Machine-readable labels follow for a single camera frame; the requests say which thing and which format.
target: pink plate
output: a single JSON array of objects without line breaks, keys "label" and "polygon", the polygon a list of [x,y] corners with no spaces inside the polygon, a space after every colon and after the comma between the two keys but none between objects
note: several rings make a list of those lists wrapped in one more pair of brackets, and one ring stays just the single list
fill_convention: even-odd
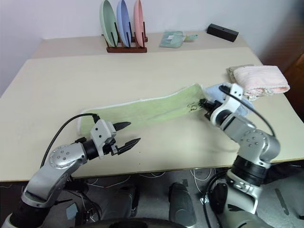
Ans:
[{"label": "pink plate", "polygon": [[137,0],[134,5],[134,25],[135,25],[135,35],[137,43],[143,47],[143,11],[142,3],[140,0]]}]

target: black cable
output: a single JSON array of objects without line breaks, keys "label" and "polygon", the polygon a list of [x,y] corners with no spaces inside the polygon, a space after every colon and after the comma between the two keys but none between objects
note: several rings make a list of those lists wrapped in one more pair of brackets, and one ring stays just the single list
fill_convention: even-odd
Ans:
[{"label": "black cable", "polygon": [[55,134],[55,136],[54,136],[54,138],[52,139],[51,143],[50,143],[49,146],[47,147],[47,151],[45,152],[45,154],[44,154],[44,156],[43,156],[43,159],[42,159],[40,168],[44,165],[44,163],[45,163],[45,161],[46,161],[46,159],[47,159],[47,157],[48,157],[47,155],[48,155],[48,153],[49,153],[51,147],[52,147],[53,144],[54,144],[54,141],[56,140],[56,138],[58,137],[58,135],[60,134],[60,132],[64,129],[64,127],[65,127],[69,122],[71,122],[72,120],[77,119],[77,118],[79,118],[79,117],[81,117],[81,116],[87,116],[87,115],[92,116],[95,123],[96,123],[96,121],[99,119],[99,116],[98,116],[97,114],[95,114],[95,113],[84,113],[84,114],[76,115],[76,116],[72,117],[71,119],[69,119],[68,121],[66,121],[66,122],[61,126],[61,128],[58,130],[58,132]]},{"label": "black cable", "polygon": [[205,214],[205,218],[206,218],[206,222],[207,222],[208,228],[212,228],[212,227],[211,227],[211,224],[210,224],[210,221],[209,221],[209,217],[208,217],[208,214],[207,214],[207,208],[206,208],[206,203],[205,203],[205,197],[206,197],[206,195],[207,195],[208,198],[209,198],[208,193],[209,193],[209,191],[210,191],[211,186],[213,185],[213,183],[214,183],[216,180],[218,180],[219,178],[225,176],[225,175],[226,175],[226,172],[227,172],[227,170],[224,170],[224,171],[218,172],[217,174],[213,175],[213,176],[210,178],[210,180],[208,181],[207,185],[205,186],[205,191],[204,191],[204,194],[203,194],[203,209],[204,209],[204,214]]},{"label": "black cable", "polygon": [[231,96],[233,99],[237,100],[238,102],[240,102],[243,106],[245,106],[246,108],[248,108],[249,110],[251,110],[252,112],[254,112],[258,117],[260,117],[265,123],[266,125],[269,127],[271,134],[273,137],[276,136],[274,129],[271,127],[270,123],[258,112],[256,111],[254,108],[250,107],[249,105],[247,105],[244,101],[238,99],[236,96],[233,96],[232,94],[230,94],[229,92],[225,91],[222,88],[222,85],[219,87],[220,91],[222,91],[223,93],[225,93],[228,96]]},{"label": "black cable", "polygon": [[[77,197],[81,198],[81,196],[79,196],[79,195],[73,193],[72,191],[68,191],[68,192],[71,193],[71,194],[73,194],[74,196],[77,196]],[[96,210],[96,212],[97,212],[98,220],[101,220],[101,213],[102,213],[102,211],[101,211],[100,206],[99,206],[97,203],[95,203],[94,201],[91,201],[91,200],[87,197],[87,195],[85,195],[84,193],[79,192],[79,194],[81,194],[82,197],[83,197],[85,200],[87,200],[87,201],[90,202],[90,204],[92,205],[92,207],[93,207],[93,208]]]}]

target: plate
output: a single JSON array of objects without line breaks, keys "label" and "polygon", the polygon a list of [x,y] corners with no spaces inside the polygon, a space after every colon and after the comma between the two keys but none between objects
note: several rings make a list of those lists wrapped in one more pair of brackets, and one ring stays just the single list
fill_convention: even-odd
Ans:
[{"label": "plate", "polygon": [[125,46],[130,47],[129,45],[129,43],[131,44],[131,31],[129,27],[130,19],[129,19],[127,5],[125,4],[124,0],[119,1],[116,9],[116,15],[117,15],[118,31],[120,34],[120,38]]},{"label": "plate", "polygon": [[118,42],[118,35],[115,29],[116,18],[113,12],[111,3],[108,0],[104,0],[100,5],[99,18],[101,29],[104,32],[104,38],[108,42],[109,46],[115,47]]},{"label": "plate", "polygon": [[137,43],[143,47],[143,11],[142,3],[140,0],[137,0],[134,5],[134,25],[135,25],[135,35]]}]

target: green cloth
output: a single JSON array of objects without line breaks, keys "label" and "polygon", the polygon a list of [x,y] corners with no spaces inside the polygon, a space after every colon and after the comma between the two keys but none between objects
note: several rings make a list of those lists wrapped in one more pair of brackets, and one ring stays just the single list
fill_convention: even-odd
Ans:
[{"label": "green cloth", "polygon": [[[199,84],[193,84],[170,96],[138,100],[110,107],[92,108],[83,113],[97,113],[100,118],[117,122],[131,122],[128,129],[148,126],[199,110],[199,100],[204,98]],[[79,131],[82,136],[90,135],[93,127],[91,118],[81,118]]]}]

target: white wall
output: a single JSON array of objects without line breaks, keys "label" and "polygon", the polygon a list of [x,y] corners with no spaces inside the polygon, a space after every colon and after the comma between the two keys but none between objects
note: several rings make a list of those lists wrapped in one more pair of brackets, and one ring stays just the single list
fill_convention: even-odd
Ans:
[{"label": "white wall", "polygon": [[[42,38],[98,36],[102,0],[0,0],[0,95]],[[114,11],[119,0],[110,0]],[[125,0],[133,14],[135,0]],[[142,0],[147,32],[205,30],[210,23],[240,32],[261,57],[298,0]]]}]

